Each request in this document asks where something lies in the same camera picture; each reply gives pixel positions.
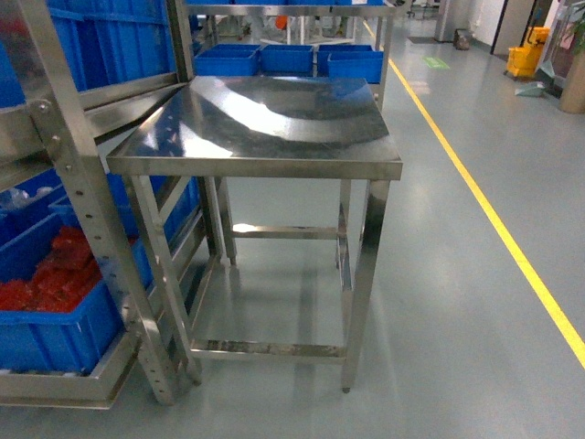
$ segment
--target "perforated metal post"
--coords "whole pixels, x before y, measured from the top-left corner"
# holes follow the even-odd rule
[[[78,92],[44,0],[6,0],[0,39],[27,98],[30,116],[80,219],[156,399],[174,403],[173,363],[133,261]]]

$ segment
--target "stainless steel table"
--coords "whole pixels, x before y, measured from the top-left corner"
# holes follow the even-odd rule
[[[402,170],[363,80],[197,77],[114,150],[108,164],[124,176],[154,279],[173,310],[175,340],[194,374],[202,358],[334,363],[343,365],[342,389],[349,391],[356,377],[389,185],[400,179]],[[173,184],[155,195],[150,175],[174,176]],[[208,280],[222,253],[221,232],[232,264],[237,238],[336,240],[344,346],[206,340],[193,333],[197,312],[187,315],[163,231],[191,176],[199,176],[210,251],[193,309],[205,309]],[[337,227],[233,226],[225,177],[339,178]],[[352,179],[368,181],[353,278],[346,226]]]

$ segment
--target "metal frame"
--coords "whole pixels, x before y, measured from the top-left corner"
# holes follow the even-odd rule
[[[169,311],[175,318],[176,330],[183,346],[183,353],[192,360],[199,359],[236,359],[236,360],[276,360],[280,362],[310,364],[340,364],[342,368],[342,389],[350,391],[356,379],[357,363],[361,351],[364,328],[369,309],[369,300],[376,269],[380,234],[390,186],[389,180],[368,180],[366,203],[364,207],[363,230],[359,240],[355,281],[352,283],[349,250],[347,245],[347,223],[351,180],[341,180],[337,228],[303,227],[262,227],[231,226],[229,194],[224,177],[216,178],[218,204],[211,203],[210,209],[219,208],[223,226],[224,241],[228,257],[235,265],[236,238],[336,240],[337,266],[340,272],[342,291],[342,317],[344,322],[343,346],[288,345],[230,340],[199,339],[193,332],[198,313],[205,300],[208,282],[202,282],[197,290],[197,306],[188,315],[178,288],[179,273],[170,257],[170,248],[162,230],[161,215],[156,196],[148,176],[130,176],[124,180],[134,206],[134,214],[142,223],[141,236],[145,244],[151,246],[147,253],[151,264],[155,265],[155,280],[158,287],[165,290]],[[218,266],[220,252],[211,254],[204,277],[210,278]]]
[[[364,80],[331,80],[311,84],[313,94],[301,95],[306,96],[306,100],[311,103],[311,111],[305,113],[302,100],[283,93],[293,87],[300,87],[295,79],[238,78],[229,80],[229,87],[222,81],[228,80],[195,78],[189,88],[181,90],[107,157],[112,172],[121,174],[128,185],[127,192],[134,206],[134,214],[142,223],[143,241],[151,247],[147,256],[151,265],[156,266],[156,284],[164,291],[168,312],[175,319],[175,340],[182,343],[179,347],[181,355],[192,360],[272,359],[294,363],[340,364],[343,366],[341,387],[348,392],[356,378],[390,180],[400,179],[401,176],[402,163],[398,152],[392,147],[388,129]],[[359,85],[359,91],[356,91],[356,85]],[[343,93],[339,93],[339,96],[330,93],[329,90],[334,87],[351,90],[351,93],[358,95],[356,99],[360,102],[359,107],[352,108]],[[232,106],[226,102],[239,102],[240,96],[245,96],[247,100],[238,107],[238,112],[233,112]],[[314,101],[313,96],[323,98]],[[208,108],[206,113],[203,102],[219,102],[217,108],[222,112],[221,115],[218,115],[216,108]],[[274,123],[272,131],[267,132],[262,131],[265,125],[246,124],[240,118],[241,115],[253,113],[258,102],[278,114],[277,117],[283,119],[282,124],[288,131],[281,129],[279,122]],[[344,122],[352,127],[346,133],[332,137],[336,140],[330,141],[328,148],[322,147],[325,140],[319,137],[319,133],[315,133],[312,124],[314,118],[327,118],[326,112],[319,112],[318,116],[312,112],[315,108],[321,108],[320,105],[323,108],[343,108],[348,113],[347,122]],[[294,117],[288,117],[287,114],[294,114]],[[368,131],[375,133],[372,138],[352,135],[362,134],[362,117],[371,122]],[[254,114],[254,118],[257,120],[261,115]],[[236,124],[231,125],[232,121],[237,121],[245,128],[239,130]],[[207,129],[213,123],[232,128],[230,131],[218,130],[211,136]],[[335,130],[333,125],[318,126],[325,133]],[[276,136],[284,139],[278,146],[275,146]],[[232,141],[235,137],[238,137],[237,142]],[[168,175],[174,184],[179,185],[185,176],[193,174],[204,176],[200,181],[205,185],[205,190],[201,191],[206,198],[203,205],[208,208],[205,209],[205,222],[206,226],[209,224],[208,229],[212,233],[207,238],[210,258],[205,281],[197,290],[197,304],[189,314],[178,288],[180,273],[172,264],[170,248],[162,228],[167,203],[175,201],[171,197],[173,188],[169,187],[165,191],[166,195],[157,199],[149,175]],[[336,227],[233,225],[227,177],[341,179],[338,209],[334,212]],[[354,277],[347,243],[352,179],[366,179],[368,182]],[[198,334],[196,324],[205,307],[208,280],[219,267],[223,251],[218,238],[220,233],[213,229],[219,226],[223,229],[226,254],[232,265],[235,265],[237,258],[237,238],[335,241],[342,294],[343,346],[216,340],[204,339],[202,334]],[[237,272],[238,269],[233,268],[230,274]]]
[[[372,84],[371,89],[378,96],[378,107],[384,105],[386,90],[386,77],[388,76],[388,59],[390,54],[390,42],[392,37],[393,17],[396,7],[384,6],[309,6],[309,5],[188,5],[187,11],[193,15],[211,16],[211,23],[215,23],[215,16],[362,16],[364,18],[377,18],[375,49],[380,50],[382,42],[382,29],[384,29],[384,62],[379,84]],[[212,26],[212,44],[218,43],[217,30]]]
[[[167,0],[167,5],[177,74],[78,93],[45,1],[3,3],[0,40],[27,104],[0,110],[0,190],[56,168],[120,307],[126,332],[112,342],[90,376],[1,375],[0,404],[107,409],[137,359],[155,398],[172,404],[183,371],[192,376],[189,364],[176,361],[166,349],[159,294],[154,289],[149,297],[141,284],[94,141],[140,122],[192,78],[185,8],[178,0]],[[171,261],[180,271],[204,236],[199,213],[175,243]]]

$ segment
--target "red item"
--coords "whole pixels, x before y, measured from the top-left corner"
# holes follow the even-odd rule
[[[53,249],[45,261],[61,270],[81,270],[91,260],[90,245],[75,243],[68,248]]]
[[[45,261],[62,270],[81,270],[91,259],[90,245],[80,229],[61,227],[51,247],[53,251]]]
[[[25,281],[14,280],[0,286],[0,310],[22,311],[35,296],[35,289]]]
[[[61,229],[59,229],[58,231],[58,235],[56,238],[67,238],[71,240],[86,241],[82,229],[70,226],[61,227]]]
[[[68,313],[69,303],[57,297],[43,295],[35,306],[35,311],[42,313]]]
[[[0,284],[0,311],[70,313],[100,281],[100,266],[80,229],[62,227],[51,248],[30,282]]]
[[[65,293],[67,297],[71,298],[85,297],[87,293],[82,294],[84,287],[96,275],[100,276],[101,279],[100,267],[98,263],[95,260],[91,260],[91,262],[83,270],[75,272],[69,281],[63,285],[63,293]]]
[[[48,273],[42,281],[38,282],[38,291],[43,297],[64,297],[61,288],[69,281],[71,276],[72,272],[69,270],[55,270]]]

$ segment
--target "white item in bin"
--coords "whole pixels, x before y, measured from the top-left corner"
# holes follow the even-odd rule
[[[34,197],[30,197],[25,190],[13,187],[0,194],[0,209],[16,210],[25,208],[37,199],[50,194],[52,190],[53,187],[40,187],[37,189],[37,194]]]
[[[6,210],[21,209],[30,204],[32,199],[28,196],[28,192],[22,189],[12,187],[0,194],[0,208]]]
[[[40,187],[39,189],[37,189],[37,194],[34,196],[33,199],[44,197],[44,196],[50,194],[52,191],[53,191],[52,187],[48,187],[48,186]]]

